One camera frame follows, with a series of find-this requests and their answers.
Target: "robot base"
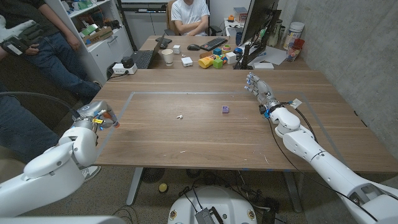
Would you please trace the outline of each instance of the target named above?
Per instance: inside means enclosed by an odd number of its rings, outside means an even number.
[[[204,186],[195,188],[199,202],[203,208],[216,208],[223,223],[257,223],[257,218],[251,204],[236,192],[219,186]],[[187,197],[192,201],[198,212],[201,208],[193,191],[187,192]],[[195,209],[189,200],[183,195],[174,202],[170,209],[168,224],[184,223],[197,224]],[[215,223],[219,223],[213,214]]]

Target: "person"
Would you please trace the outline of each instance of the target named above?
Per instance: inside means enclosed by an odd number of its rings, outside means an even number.
[[[7,52],[0,48],[0,61]],[[0,92],[7,91],[0,82]],[[14,96],[0,96],[0,146],[14,151],[22,162],[28,163],[58,144],[59,137],[41,120],[24,108]],[[92,179],[100,166],[81,170],[85,181]]]
[[[101,85],[86,81],[87,73],[75,53],[80,48],[79,40],[44,0],[2,0],[0,15],[6,19],[7,29],[28,20],[42,26],[43,38],[22,55],[38,67],[42,75],[76,94],[84,104],[99,92]]]
[[[181,35],[206,35],[209,15],[205,0],[177,0],[172,6],[172,21]]]

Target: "sneaker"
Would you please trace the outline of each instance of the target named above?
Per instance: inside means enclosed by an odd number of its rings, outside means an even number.
[[[101,170],[100,166],[91,166],[84,168],[81,171],[81,174],[85,177],[85,182],[91,180],[95,175],[97,175]]]

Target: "purple cube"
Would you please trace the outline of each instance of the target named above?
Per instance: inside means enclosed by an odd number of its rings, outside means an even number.
[[[228,112],[229,112],[228,106],[223,106],[223,113],[228,113]]]

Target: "table leg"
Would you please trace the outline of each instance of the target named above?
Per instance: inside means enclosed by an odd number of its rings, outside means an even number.
[[[290,199],[292,200],[293,210],[297,213],[303,211],[303,208],[300,203],[299,192],[297,191],[297,186],[294,181],[294,176],[292,172],[283,172],[287,189],[289,191]]]
[[[131,205],[134,202],[134,198],[136,197],[136,194],[138,191],[139,181],[141,180],[142,170],[144,170],[143,167],[136,167],[136,169],[134,171],[129,195],[127,196],[127,200],[126,200],[127,205]]]

